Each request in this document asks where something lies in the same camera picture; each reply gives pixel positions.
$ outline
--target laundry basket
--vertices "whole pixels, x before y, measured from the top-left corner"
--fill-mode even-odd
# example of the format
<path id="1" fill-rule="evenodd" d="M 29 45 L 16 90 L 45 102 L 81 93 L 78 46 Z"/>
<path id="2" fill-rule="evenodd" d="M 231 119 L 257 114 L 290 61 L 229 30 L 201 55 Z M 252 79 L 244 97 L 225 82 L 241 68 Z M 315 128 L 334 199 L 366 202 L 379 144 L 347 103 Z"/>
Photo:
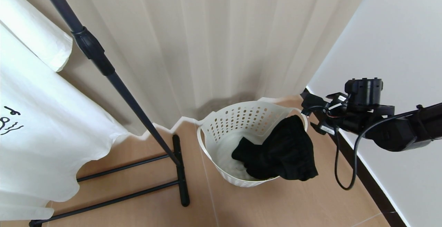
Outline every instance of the laundry basket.
<path id="1" fill-rule="evenodd" d="M 232 152 L 242 137 L 256 145 L 261 145 L 270 135 L 273 128 L 293 110 L 272 103 L 250 101 L 232 104 L 217 112 L 210 113 L 198 128 L 199 145 L 207 157 L 215 164 L 225 180 L 241 187 L 257 186 L 266 181 L 253 178 L 246 172 L 241 161 L 232 159 Z M 307 131 L 307 118 L 301 115 Z"/>

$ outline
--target brown floor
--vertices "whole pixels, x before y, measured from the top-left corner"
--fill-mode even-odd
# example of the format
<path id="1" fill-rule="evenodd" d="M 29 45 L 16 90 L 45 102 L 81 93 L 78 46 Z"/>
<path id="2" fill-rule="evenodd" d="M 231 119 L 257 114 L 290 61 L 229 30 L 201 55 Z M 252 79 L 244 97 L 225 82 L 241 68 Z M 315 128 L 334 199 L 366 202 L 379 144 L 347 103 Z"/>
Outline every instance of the brown floor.
<path id="1" fill-rule="evenodd" d="M 299 97 L 280 103 L 300 107 Z M 317 122 L 312 115 L 310 121 Z M 43 227 L 388 227 L 364 186 L 358 180 L 350 191 L 342 190 L 333 173 L 336 146 L 328 136 L 309 128 L 314 143 L 319 176 L 311 180 L 289 181 L 278 178 L 253 188 L 240 188 L 225 181 L 211 161 L 201 152 L 196 127 L 184 122 L 176 133 L 181 138 L 191 204 L 180 205 L 177 186 L 131 200 L 51 221 Z M 172 136 L 161 135 L 171 145 Z M 162 154 L 149 138 L 130 138 L 115 147 L 108 156 L 86 164 L 78 177 L 101 172 L 146 157 Z M 338 174 L 347 184 L 352 169 L 339 157 Z M 112 198 L 157 186 L 176 179 L 175 166 L 163 159 L 80 183 L 80 191 L 71 200 L 49 203 L 56 214 L 93 205 Z M 2 222 L 1 227 L 24 227 L 28 221 Z"/>

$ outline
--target curtain fold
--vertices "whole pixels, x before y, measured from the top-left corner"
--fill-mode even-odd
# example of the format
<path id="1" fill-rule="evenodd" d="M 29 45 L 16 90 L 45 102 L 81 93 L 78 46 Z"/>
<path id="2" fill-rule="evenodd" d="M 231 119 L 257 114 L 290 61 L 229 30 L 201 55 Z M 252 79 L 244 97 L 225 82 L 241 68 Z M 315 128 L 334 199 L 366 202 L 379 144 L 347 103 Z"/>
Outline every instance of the curtain fold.
<path id="1" fill-rule="evenodd" d="M 361 0 L 68 2 L 84 25 L 99 25 L 88 29 L 106 36 L 109 59 L 124 81 L 136 80 L 152 120 L 171 128 L 181 116 L 302 92 Z"/>

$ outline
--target black cloth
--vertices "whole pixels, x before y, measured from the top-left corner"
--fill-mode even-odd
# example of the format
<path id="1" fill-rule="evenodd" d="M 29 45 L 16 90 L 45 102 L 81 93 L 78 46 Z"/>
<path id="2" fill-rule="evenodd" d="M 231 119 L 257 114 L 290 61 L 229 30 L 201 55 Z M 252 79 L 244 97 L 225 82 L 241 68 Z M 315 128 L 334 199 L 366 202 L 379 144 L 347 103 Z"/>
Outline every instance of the black cloth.
<path id="1" fill-rule="evenodd" d="M 244 162 L 247 173 L 261 180 L 281 176 L 305 181 L 318 175 L 313 144 L 297 115 L 279 122 L 262 145 L 242 138 L 232 158 Z"/>

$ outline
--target black garment rack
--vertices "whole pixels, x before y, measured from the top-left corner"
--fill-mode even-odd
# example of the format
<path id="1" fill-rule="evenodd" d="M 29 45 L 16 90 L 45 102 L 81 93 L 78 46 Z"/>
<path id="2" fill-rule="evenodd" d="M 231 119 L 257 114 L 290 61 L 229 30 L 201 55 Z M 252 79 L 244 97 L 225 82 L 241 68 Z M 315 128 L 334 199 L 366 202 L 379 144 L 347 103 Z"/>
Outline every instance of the black garment rack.
<path id="1" fill-rule="evenodd" d="M 122 167 L 118 167 L 115 169 L 107 170 L 104 172 L 99 172 L 93 175 L 89 175 L 83 178 L 77 179 L 78 182 L 89 180 L 93 178 L 97 178 L 103 175 L 107 175 L 113 172 L 118 172 L 121 170 L 125 170 L 134 166 L 138 166 L 141 164 L 146 164 L 152 161 L 157 161 L 163 158 L 170 157 L 172 161 L 176 165 L 176 172 L 178 175 L 178 179 L 171 181 L 169 183 L 164 183 L 159 186 L 155 186 L 140 192 L 136 192 L 133 194 L 129 194 L 123 197 L 119 197 L 113 200 L 109 200 L 103 203 L 99 203 L 96 205 L 92 205 L 89 207 L 81 208 L 78 210 L 66 212 L 63 214 L 55 215 L 49 219 L 41 219 L 41 220 L 32 220 L 29 222 L 30 227 L 41 227 L 41 225 L 45 222 L 49 222 L 52 220 L 72 216 L 75 214 L 79 214 L 85 211 L 90 211 L 96 208 L 100 208 L 106 205 L 115 204 L 118 202 L 121 202 L 123 200 L 128 200 L 137 196 L 141 196 L 144 194 L 147 194 L 149 192 L 155 192 L 160 189 L 167 188 L 169 186 L 178 185 L 180 188 L 180 200 L 181 205 L 184 207 L 188 206 L 190 204 L 190 198 L 189 198 L 189 192 L 188 192 L 188 186 L 186 183 L 186 175 L 184 173 L 184 164 L 183 164 L 183 156 L 181 154 L 181 146 L 180 146 L 180 138 L 178 135 L 174 135 L 172 137 L 173 141 L 173 149 L 172 151 L 164 142 L 164 139 L 160 136 L 158 131 L 153 126 L 152 122 L 149 120 L 147 115 L 144 113 L 142 108 L 139 106 L 135 98 L 131 95 L 131 92 L 127 89 L 123 81 L 121 81 L 120 77 L 115 72 L 114 67 L 112 66 L 109 59 L 107 59 L 106 55 L 104 54 L 104 49 L 101 47 L 101 44 L 98 42 L 98 40 L 91 34 L 86 27 L 84 27 L 75 13 L 73 12 L 72 8 L 69 6 L 68 2 L 66 0 L 51 0 L 54 7 L 57 9 L 58 13 L 63 17 L 66 24 L 71 29 L 71 33 L 73 35 L 73 38 L 75 39 L 75 42 L 77 43 L 78 47 L 82 50 L 84 55 L 92 60 L 92 62 L 95 64 L 95 66 L 101 71 L 101 73 L 109 79 L 109 81 L 112 83 L 112 85 L 115 87 L 115 89 L 120 93 L 120 95 L 123 97 L 123 99 L 126 101 L 126 103 L 131 107 L 131 109 L 134 111 L 134 113 L 137 115 L 137 117 L 140 119 L 140 121 L 144 124 L 144 126 L 149 130 L 149 132 L 152 134 L 152 136 L 155 138 L 155 140 L 160 144 L 160 146 L 164 149 L 166 154 L 153 157 L 150 159 L 146 159 L 144 161 L 139 161 L 133 164 L 128 164 Z"/>

